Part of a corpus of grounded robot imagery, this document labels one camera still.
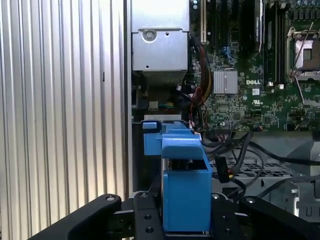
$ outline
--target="capacitor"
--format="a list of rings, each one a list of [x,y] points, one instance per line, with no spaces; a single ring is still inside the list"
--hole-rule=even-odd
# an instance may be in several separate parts
[[[299,1],[296,1],[296,3],[294,4],[294,6],[296,7],[296,8],[299,8],[300,6],[301,6],[301,1],[299,0]]]
[[[303,7],[303,8],[305,8],[305,7],[307,7],[308,6],[308,1],[307,0],[305,0],[305,1],[302,1],[302,4],[301,4],[301,7]]]
[[[312,0],[311,2],[309,2],[309,7],[313,8],[316,5],[316,0]]]

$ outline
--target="chip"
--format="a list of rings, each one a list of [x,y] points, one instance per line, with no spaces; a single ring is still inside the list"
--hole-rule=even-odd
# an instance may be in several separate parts
[[[240,120],[240,113],[239,113],[239,112],[235,112],[235,113],[233,114],[233,119],[234,119],[234,120]]]
[[[266,117],[264,118],[264,124],[270,124],[270,123],[271,123],[271,117],[266,116]]]

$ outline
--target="dell logo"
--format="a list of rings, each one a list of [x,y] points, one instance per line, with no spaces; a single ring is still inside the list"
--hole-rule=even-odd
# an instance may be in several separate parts
[[[259,80],[247,80],[246,84],[247,85],[261,85]]]

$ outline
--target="blue 3d printed part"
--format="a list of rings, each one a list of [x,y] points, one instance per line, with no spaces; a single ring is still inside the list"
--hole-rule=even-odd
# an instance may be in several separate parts
[[[166,232],[210,230],[212,169],[201,137],[181,122],[144,122],[144,154],[170,161],[192,161],[196,169],[165,170],[162,218]]]

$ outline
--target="vent grille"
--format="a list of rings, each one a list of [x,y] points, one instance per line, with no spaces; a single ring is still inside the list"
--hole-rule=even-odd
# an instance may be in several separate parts
[[[176,86],[186,75],[183,71],[144,71],[143,75],[151,87]]]

